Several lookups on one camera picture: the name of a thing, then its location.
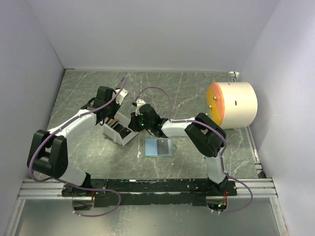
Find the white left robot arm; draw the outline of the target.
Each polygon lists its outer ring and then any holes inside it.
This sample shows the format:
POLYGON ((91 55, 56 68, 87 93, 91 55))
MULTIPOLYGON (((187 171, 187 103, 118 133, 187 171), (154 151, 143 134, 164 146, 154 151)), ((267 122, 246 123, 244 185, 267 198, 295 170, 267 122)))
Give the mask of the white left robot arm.
POLYGON ((36 131, 27 160, 30 175, 39 172, 49 179, 74 185, 80 196, 90 194, 91 176, 70 165, 68 144, 93 126, 104 124, 106 118, 113 118, 123 100, 122 88, 100 86, 96 97, 83 105, 72 118, 48 131, 36 131))

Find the black credit card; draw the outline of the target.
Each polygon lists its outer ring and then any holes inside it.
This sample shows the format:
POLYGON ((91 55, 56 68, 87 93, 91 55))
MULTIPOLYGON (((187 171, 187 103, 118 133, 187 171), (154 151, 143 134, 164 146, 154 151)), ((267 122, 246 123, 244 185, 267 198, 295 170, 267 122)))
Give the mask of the black credit card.
POLYGON ((167 139, 160 139, 157 141, 157 154, 159 156, 169 155, 169 143, 167 139))

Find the green card holder wallet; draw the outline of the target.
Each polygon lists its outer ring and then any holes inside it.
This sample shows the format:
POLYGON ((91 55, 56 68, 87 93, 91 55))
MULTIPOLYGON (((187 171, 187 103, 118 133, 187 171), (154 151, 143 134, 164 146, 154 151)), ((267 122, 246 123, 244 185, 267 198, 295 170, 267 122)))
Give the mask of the green card holder wallet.
POLYGON ((155 138, 144 140, 144 157, 173 157, 175 146, 171 138, 155 138))

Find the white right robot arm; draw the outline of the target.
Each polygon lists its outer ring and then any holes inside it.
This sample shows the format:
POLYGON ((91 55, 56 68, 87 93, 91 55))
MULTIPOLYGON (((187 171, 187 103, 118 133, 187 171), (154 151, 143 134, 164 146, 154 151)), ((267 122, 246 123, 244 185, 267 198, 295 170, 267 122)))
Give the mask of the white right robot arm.
POLYGON ((226 189, 228 176, 223 163, 226 133, 205 113, 188 119, 161 118, 155 109, 144 101, 133 102, 128 127, 135 132, 147 130, 157 138, 188 137, 207 162, 209 191, 220 195, 226 189))

